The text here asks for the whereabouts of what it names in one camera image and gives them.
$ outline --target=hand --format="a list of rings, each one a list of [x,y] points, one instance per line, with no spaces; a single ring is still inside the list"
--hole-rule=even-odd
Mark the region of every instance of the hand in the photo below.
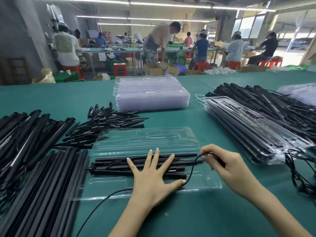
[[[149,210],[161,203],[168,195],[186,182],[183,179],[178,179],[170,184],[165,184],[162,176],[174,160],[174,154],[170,155],[158,170],[159,149],[156,149],[154,158],[151,161],[152,155],[153,151],[150,150],[141,172],[131,159],[127,158],[127,163],[134,175],[134,188],[130,201],[140,203]]]
[[[253,200],[265,190],[238,153],[224,150],[213,144],[201,148],[201,154],[206,153],[213,153],[213,155],[206,155],[205,161],[237,194],[248,200]],[[226,164],[225,168],[218,163],[217,158]]]

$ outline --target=workbench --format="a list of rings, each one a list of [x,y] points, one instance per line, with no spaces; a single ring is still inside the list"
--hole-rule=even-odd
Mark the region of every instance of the workbench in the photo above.
[[[206,94],[220,84],[236,83],[239,86],[260,85],[276,91],[282,85],[302,84],[315,81],[315,73],[308,71],[279,71],[262,73],[241,73],[227,75],[179,76],[179,81],[191,94],[190,104],[185,110],[158,111],[140,114],[150,119],[144,122],[146,128],[181,127],[192,129],[200,146],[210,143],[239,152],[229,137],[223,133],[203,106],[195,101],[195,94]],[[32,84],[0,86],[0,116],[14,111],[30,113],[41,109],[51,118],[63,120],[75,117],[81,123],[87,121],[90,106],[108,105],[113,102],[114,81],[87,81],[79,83]],[[288,209],[288,211],[312,235],[316,236],[316,209],[310,197],[296,191],[292,184],[290,170],[286,165],[256,166],[245,159],[255,177]],[[311,178],[311,169],[302,161],[295,165],[300,173]],[[222,189],[176,193],[152,210],[145,220],[138,236],[277,236],[263,215],[245,199],[233,193],[223,182]],[[113,185],[108,191],[117,191]],[[128,198],[108,199],[93,213],[80,236],[107,236],[120,215]],[[76,236],[84,220],[100,200],[81,201],[73,230]]]
[[[140,53],[140,57],[144,54],[144,49],[142,47],[124,47],[126,49],[125,51],[121,50],[112,50],[112,51],[103,51],[101,48],[87,48],[87,51],[81,51],[82,53],[88,53],[89,54],[89,60],[91,63],[92,71],[93,71],[93,76],[95,77],[95,69],[93,65],[93,60],[92,60],[92,53],[132,53],[132,63],[133,63],[133,73],[136,74],[135,66],[134,66],[134,58],[136,58],[136,53]],[[220,51],[219,49],[214,49],[213,47],[209,47],[207,51],[215,51],[214,55],[214,64],[216,61],[217,53]],[[174,47],[167,47],[166,52],[192,52],[191,49],[179,49],[179,48],[174,48]],[[140,69],[140,72],[142,72],[143,68],[143,61],[142,58],[140,59],[140,67],[138,66],[138,69]]]

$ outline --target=left hand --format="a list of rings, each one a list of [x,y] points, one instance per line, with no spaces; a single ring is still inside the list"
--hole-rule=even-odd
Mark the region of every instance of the left hand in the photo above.
[[[150,210],[186,182],[186,180],[178,179],[170,184],[165,184],[162,176],[174,160],[174,154],[170,155],[158,170],[159,149],[156,149],[151,161],[152,154],[153,151],[150,150],[142,171],[139,171],[131,159],[127,158],[127,163],[134,175],[134,189],[130,201],[146,206]]]

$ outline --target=blister packaging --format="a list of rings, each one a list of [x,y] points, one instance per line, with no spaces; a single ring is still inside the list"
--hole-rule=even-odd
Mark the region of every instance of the blister packaging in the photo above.
[[[289,149],[314,146],[228,97],[206,98],[204,109],[254,163],[280,164]]]
[[[183,109],[190,93],[172,76],[115,78],[114,93],[118,111]]]
[[[126,174],[112,176],[105,175],[102,170],[117,170],[116,168],[122,170],[122,168],[125,168],[122,171],[130,171],[126,163],[127,157],[131,158],[133,163],[137,165],[140,156],[141,158],[146,157],[150,149],[155,153],[157,147],[159,147],[161,163],[172,153],[175,153],[174,161],[180,161],[177,163],[181,163],[175,167],[172,163],[167,172],[169,174],[186,175],[186,179],[188,179],[192,165],[187,163],[193,162],[200,153],[199,142],[190,127],[103,131],[91,150],[89,173],[87,173],[85,184],[81,186],[81,196],[78,196],[75,200],[104,199],[114,191],[132,188],[134,178],[130,173],[130,176],[125,176]],[[124,163],[117,164],[118,158],[121,158]],[[105,162],[108,169],[100,167],[100,163]],[[98,166],[94,167],[95,170],[91,172],[91,167],[95,164],[98,164]],[[173,177],[164,177],[163,179],[165,183],[175,181]],[[222,188],[222,184],[217,173],[212,171],[207,163],[198,159],[197,164],[194,165],[190,181],[178,192],[185,193],[218,188]],[[131,194],[131,191],[121,192],[121,194],[118,193],[118,195],[111,196],[111,198],[129,198]]]
[[[300,85],[281,86],[278,92],[291,95],[307,105],[316,106],[316,83],[307,83]]]

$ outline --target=black shirt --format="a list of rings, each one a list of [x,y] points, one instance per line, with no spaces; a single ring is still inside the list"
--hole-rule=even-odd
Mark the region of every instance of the black shirt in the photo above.
[[[276,38],[269,38],[266,39],[261,45],[265,46],[265,51],[262,54],[268,57],[273,57],[273,54],[279,45],[279,41]]]

